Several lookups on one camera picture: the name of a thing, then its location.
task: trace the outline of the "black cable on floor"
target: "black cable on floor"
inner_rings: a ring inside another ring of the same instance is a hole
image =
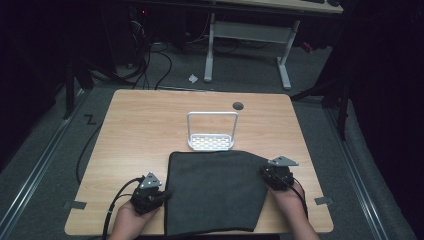
[[[147,51],[150,51],[150,47],[151,47],[150,41],[151,41],[151,38],[152,38],[152,35],[151,34],[145,35],[144,38],[142,39],[143,40],[142,41],[143,44],[141,44],[141,46],[137,47],[138,48],[136,50],[136,58],[137,58],[137,61],[138,61],[138,67],[137,67],[137,69],[134,72],[132,72],[132,73],[130,73],[128,75],[119,77],[120,79],[124,80],[124,83],[126,83],[127,85],[133,85],[134,86],[134,83],[131,83],[131,82],[127,81],[127,80],[128,79],[131,79],[131,78],[133,78],[133,77],[135,77],[135,76],[137,76],[139,74],[142,75],[146,71],[146,62],[145,62],[145,59],[144,59],[144,54]],[[111,81],[112,80],[112,79],[107,78],[107,77],[98,76],[98,75],[96,75],[93,72],[91,72],[91,76],[93,78],[98,79],[98,80],[101,80],[101,81]]]
[[[80,176],[79,176],[79,167],[80,167],[80,164],[81,164],[82,156],[84,155],[85,151],[87,150],[88,144],[91,142],[91,140],[93,140],[94,136],[100,130],[100,128],[102,127],[102,125],[103,125],[103,123],[100,123],[99,126],[97,127],[96,131],[94,131],[94,133],[87,140],[87,142],[85,143],[84,148],[82,149],[81,154],[80,154],[80,156],[78,158],[77,166],[75,168],[75,176],[77,178],[78,185],[81,184],[81,179],[80,179]]]
[[[135,89],[135,87],[137,86],[138,82],[140,81],[140,79],[143,75],[144,75],[144,77],[146,77],[146,71],[147,71],[147,68],[149,67],[149,62],[150,62],[150,52],[149,52],[149,59],[148,59],[147,63],[144,61],[144,64],[145,64],[144,71],[142,73],[140,73],[140,75],[138,76],[137,80],[135,80],[131,89]]]
[[[240,43],[239,40],[217,38],[216,44],[214,44],[213,50],[217,53],[229,54],[229,53],[236,51],[239,48],[239,43]],[[228,46],[231,46],[231,45],[234,45],[233,49],[228,50],[228,51],[220,51],[220,50],[217,49],[218,47],[228,47]]]
[[[164,57],[166,57],[168,60],[169,60],[169,69],[168,69],[168,71],[165,73],[165,75],[161,78],[161,79],[159,79],[159,81],[156,83],[156,86],[155,86],[155,90],[158,90],[158,87],[159,87],[159,84],[162,82],[162,80],[166,77],[166,76],[168,76],[168,74],[169,74],[169,72],[171,72],[171,69],[172,69],[172,60],[171,60],[171,58],[169,58],[167,55],[165,55],[165,54],[163,54],[163,53],[161,53],[161,52],[156,52],[157,54],[160,54],[160,55],[162,55],[162,56],[164,56]]]
[[[239,45],[242,46],[242,47],[253,48],[253,49],[263,49],[263,48],[267,48],[267,47],[271,47],[271,46],[276,45],[276,43],[272,43],[272,42],[257,42],[257,43],[260,43],[261,45],[255,46],[255,44],[252,44],[252,41],[241,40]]]
[[[186,43],[185,46],[190,48],[190,49],[194,49],[194,50],[203,50],[203,49],[208,48],[208,46],[209,46],[207,40],[208,40],[208,38],[200,39],[196,42]]]

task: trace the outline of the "desk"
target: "desk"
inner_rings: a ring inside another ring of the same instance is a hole
[[[191,151],[187,143],[188,112],[235,111],[234,102],[241,102],[244,109],[237,111],[239,118],[233,149],[267,159],[284,155],[298,162],[300,166],[291,170],[306,191],[310,222],[317,232],[331,231],[333,223],[327,206],[314,202],[323,193],[287,95],[118,90],[113,96],[75,198],[87,205],[84,210],[71,210],[65,226],[66,233],[101,234],[107,209],[127,181],[153,171],[165,183],[170,153]],[[136,184],[130,185],[124,193],[132,193],[135,187]],[[121,198],[116,206],[128,198]],[[109,230],[112,229],[116,211]],[[143,234],[163,234],[163,222],[164,209],[161,208]],[[288,231],[274,199],[268,195],[253,233]]]
[[[312,11],[320,13],[337,13],[343,12],[339,7],[333,7],[327,2],[313,3],[301,0],[214,0],[215,2],[224,2],[232,4],[245,4],[252,6],[270,7],[270,8],[283,8],[296,11]],[[291,89],[289,76],[286,69],[286,61],[296,37],[300,20],[295,20],[292,27],[271,27],[255,24],[234,23],[228,21],[215,21],[215,14],[211,14],[211,22],[209,28],[209,48],[206,57],[205,65],[205,82],[212,81],[213,72],[213,44],[215,37],[234,38],[251,41],[262,41],[285,44],[281,57],[277,57],[277,66],[280,72],[281,82],[283,88],[286,90]]]

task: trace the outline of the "black tape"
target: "black tape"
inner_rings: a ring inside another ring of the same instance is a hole
[[[65,203],[63,204],[63,209],[75,208],[75,209],[81,209],[81,210],[83,210],[86,205],[87,205],[86,202],[65,201]]]
[[[333,204],[334,200],[331,197],[321,197],[321,198],[315,198],[315,203],[317,205],[327,204],[327,206],[328,206],[328,205]]]
[[[93,114],[84,114],[84,117],[88,117],[87,125],[96,125],[96,122],[93,122]]]

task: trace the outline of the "gray carpet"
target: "gray carpet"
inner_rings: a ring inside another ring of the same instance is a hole
[[[287,62],[293,89],[289,92],[281,87],[275,57],[278,56],[279,45],[266,45],[258,50],[252,45],[239,47],[230,54],[215,55],[214,80],[204,83],[203,71],[205,49],[188,48],[182,52],[172,47],[162,53],[172,60],[172,69],[161,82],[160,89],[189,88],[199,90],[231,91],[231,92],[263,92],[285,93],[294,95],[312,87],[323,63],[331,49],[318,50],[311,54],[294,48]],[[164,45],[155,46],[156,50]],[[230,51],[225,46],[219,51]],[[167,72],[170,62],[158,53],[151,54],[147,70],[149,89],[154,88],[157,81]],[[120,74],[128,70],[121,69]],[[199,77],[196,83],[188,78],[191,74]],[[137,89],[147,89],[147,82],[140,79]],[[30,198],[22,215],[16,222],[8,239],[87,239],[87,236],[68,236],[64,226],[69,209],[64,209],[65,201],[72,201],[78,190],[76,166],[85,144],[95,133],[103,121],[113,92],[124,88],[111,82],[97,81],[95,88],[88,93],[86,100],[76,112],[75,117],[54,152],[52,162],[36,191]],[[334,203],[329,205],[334,222],[331,233],[320,234],[322,239],[374,239],[372,231],[363,213],[360,202],[344,161],[338,138],[333,126],[321,108],[319,97],[309,97],[294,102],[295,111],[302,128],[312,161],[320,180],[324,195],[331,197]],[[20,151],[0,175],[0,214],[5,216],[20,187],[31,173],[43,153],[51,136],[62,121],[64,114],[64,91],[57,96],[57,104],[34,127],[32,134],[22,145]],[[92,115],[88,123],[86,115]],[[354,112],[350,114],[347,124],[347,144],[363,173],[364,182],[369,186],[371,197],[377,205],[381,219],[385,224],[389,239],[415,239],[409,225],[403,219],[397,205],[384,184],[378,170],[373,164],[366,145],[357,127]],[[94,138],[89,142],[82,154],[79,173],[82,176],[85,166],[95,144]],[[282,239],[291,239],[289,234],[282,234]]]

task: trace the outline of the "small white object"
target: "small white object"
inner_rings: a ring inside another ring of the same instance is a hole
[[[191,74],[191,76],[188,78],[188,80],[191,83],[195,83],[197,81],[197,79],[199,79],[198,77],[194,76],[194,74]]]

